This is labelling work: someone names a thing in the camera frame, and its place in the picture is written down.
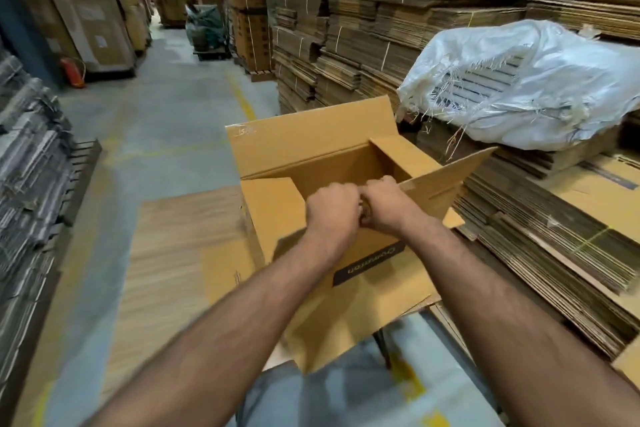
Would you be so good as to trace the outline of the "person's right forearm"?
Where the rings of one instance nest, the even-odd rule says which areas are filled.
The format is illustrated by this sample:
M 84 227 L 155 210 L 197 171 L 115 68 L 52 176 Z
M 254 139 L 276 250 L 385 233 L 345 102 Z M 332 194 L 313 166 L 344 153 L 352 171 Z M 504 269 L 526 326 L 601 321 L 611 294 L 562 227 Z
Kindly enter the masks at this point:
M 440 222 L 420 212 L 400 231 L 512 422 L 640 427 L 640 392 Z

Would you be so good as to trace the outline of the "brown cardboard box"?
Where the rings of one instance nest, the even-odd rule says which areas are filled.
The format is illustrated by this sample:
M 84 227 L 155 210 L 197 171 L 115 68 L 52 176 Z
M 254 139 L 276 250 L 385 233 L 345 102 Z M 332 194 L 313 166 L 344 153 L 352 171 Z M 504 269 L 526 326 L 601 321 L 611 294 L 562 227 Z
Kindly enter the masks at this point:
M 202 250 L 211 303 L 294 245 L 305 201 L 333 182 L 364 185 L 393 176 L 420 208 L 454 229 L 463 180 L 494 148 L 440 165 L 397 130 L 387 96 L 304 110 L 226 127 L 241 181 L 246 237 Z M 296 312 L 265 369 L 294 361 L 314 373 L 397 318 L 439 300 L 405 244 L 361 229 L 343 258 Z

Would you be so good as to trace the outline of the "white woven plastic sack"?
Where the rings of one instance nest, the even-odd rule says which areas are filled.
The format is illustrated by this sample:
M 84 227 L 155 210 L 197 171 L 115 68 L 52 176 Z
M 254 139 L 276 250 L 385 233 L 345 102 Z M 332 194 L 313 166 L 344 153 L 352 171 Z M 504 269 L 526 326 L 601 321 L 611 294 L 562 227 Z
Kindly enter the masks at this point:
M 640 48 L 545 20 L 452 28 L 422 49 L 397 95 L 473 140 L 559 151 L 640 108 Z

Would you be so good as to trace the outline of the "person's right hand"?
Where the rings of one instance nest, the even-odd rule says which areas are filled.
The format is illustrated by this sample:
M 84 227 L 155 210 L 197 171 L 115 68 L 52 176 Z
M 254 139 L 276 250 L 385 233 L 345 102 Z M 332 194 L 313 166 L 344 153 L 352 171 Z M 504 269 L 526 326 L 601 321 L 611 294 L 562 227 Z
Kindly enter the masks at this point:
M 385 229 L 374 229 L 397 238 L 406 237 L 412 231 L 423 227 L 433 218 L 401 190 L 399 184 L 389 175 L 385 183 L 371 190 L 374 212 Z

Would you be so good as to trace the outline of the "wooden work table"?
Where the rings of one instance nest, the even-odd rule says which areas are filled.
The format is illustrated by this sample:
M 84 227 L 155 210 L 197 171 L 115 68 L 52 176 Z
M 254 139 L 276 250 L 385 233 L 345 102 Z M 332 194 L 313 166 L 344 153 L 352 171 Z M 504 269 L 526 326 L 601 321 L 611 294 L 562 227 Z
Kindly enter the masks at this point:
M 107 400 L 144 360 L 255 270 L 238 185 L 144 202 L 132 239 L 100 400 Z M 303 307 L 295 328 L 264 370 L 298 366 L 314 373 L 374 330 L 440 300 L 424 267 L 403 252 Z

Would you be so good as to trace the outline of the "wooden pallet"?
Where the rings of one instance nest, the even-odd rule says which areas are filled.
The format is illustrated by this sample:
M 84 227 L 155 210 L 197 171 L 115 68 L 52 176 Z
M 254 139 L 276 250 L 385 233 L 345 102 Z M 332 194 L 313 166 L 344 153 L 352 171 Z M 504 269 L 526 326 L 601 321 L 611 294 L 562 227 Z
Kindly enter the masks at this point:
M 58 223 L 66 227 L 74 226 L 101 154 L 102 145 L 98 139 L 77 142 L 74 145 L 70 156 L 72 173 L 61 202 Z

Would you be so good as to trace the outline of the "strapped brown carton stack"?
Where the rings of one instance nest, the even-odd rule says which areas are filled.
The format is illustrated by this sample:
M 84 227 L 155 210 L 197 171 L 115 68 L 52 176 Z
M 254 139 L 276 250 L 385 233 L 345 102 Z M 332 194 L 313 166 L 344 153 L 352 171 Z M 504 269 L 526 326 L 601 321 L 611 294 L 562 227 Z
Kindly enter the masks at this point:
M 271 71 L 273 57 L 266 0 L 227 0 L 235 52 L 246 70 Z

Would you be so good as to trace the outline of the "green wrapped bundle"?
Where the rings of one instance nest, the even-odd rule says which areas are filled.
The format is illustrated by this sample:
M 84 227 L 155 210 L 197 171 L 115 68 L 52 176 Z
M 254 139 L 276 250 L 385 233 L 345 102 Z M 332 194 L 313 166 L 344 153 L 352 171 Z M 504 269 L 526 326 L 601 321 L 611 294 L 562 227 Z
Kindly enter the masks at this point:
M 228 35 L 217 4 L 186 4 L 186 33 L 197 56 L 226 53 Z

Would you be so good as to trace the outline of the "red fire extinguisher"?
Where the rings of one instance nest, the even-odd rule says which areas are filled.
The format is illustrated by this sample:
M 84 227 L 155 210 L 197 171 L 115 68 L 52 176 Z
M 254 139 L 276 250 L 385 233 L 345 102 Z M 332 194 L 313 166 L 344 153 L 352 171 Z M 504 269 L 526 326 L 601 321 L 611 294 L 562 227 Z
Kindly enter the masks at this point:
M 78 66 L 76 59 L 60 57 L 60 66 L 70 87 L 74 89 L 84 89 L 86 87 L 84 73 Z

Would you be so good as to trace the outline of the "person's left forearm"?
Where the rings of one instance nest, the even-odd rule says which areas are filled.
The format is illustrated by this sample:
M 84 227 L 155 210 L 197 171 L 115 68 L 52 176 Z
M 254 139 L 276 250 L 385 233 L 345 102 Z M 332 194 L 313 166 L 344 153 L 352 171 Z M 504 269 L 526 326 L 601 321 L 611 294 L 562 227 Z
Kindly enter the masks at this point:
M 175 335 L 81 427 L 224 427 L 354 237 L 308 227 L 288 252 Z

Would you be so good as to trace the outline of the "grey bundled cardboard stack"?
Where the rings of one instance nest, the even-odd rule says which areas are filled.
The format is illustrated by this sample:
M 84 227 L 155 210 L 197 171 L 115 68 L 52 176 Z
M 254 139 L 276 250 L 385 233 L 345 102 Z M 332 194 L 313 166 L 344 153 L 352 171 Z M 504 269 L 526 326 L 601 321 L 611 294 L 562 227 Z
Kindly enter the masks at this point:
M 0 421 L 17 404 L 57 281 L 46 252 L 73 144 L 57 96 L 0 44 Z

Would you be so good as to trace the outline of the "person's left hand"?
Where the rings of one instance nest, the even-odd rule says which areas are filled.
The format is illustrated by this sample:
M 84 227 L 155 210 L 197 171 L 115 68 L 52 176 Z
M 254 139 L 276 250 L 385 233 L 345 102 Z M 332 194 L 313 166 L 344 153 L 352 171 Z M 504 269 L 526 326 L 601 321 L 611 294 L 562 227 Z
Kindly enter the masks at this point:
M 305 238 L 332 257 L 342 256 L 360 229 L 345 229 L 340 223 L 340 184 L 322 187 L 307 199 Z

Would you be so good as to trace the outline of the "low pile of flattened cartons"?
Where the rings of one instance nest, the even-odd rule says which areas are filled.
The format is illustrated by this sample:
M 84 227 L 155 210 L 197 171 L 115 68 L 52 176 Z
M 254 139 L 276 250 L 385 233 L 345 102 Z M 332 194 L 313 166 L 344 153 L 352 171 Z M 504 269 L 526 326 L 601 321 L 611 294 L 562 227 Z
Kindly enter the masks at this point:
M 558 152 L 501 146 L 454 209 L 472 250 L 614 361 L 640 337 L 640 130 Z

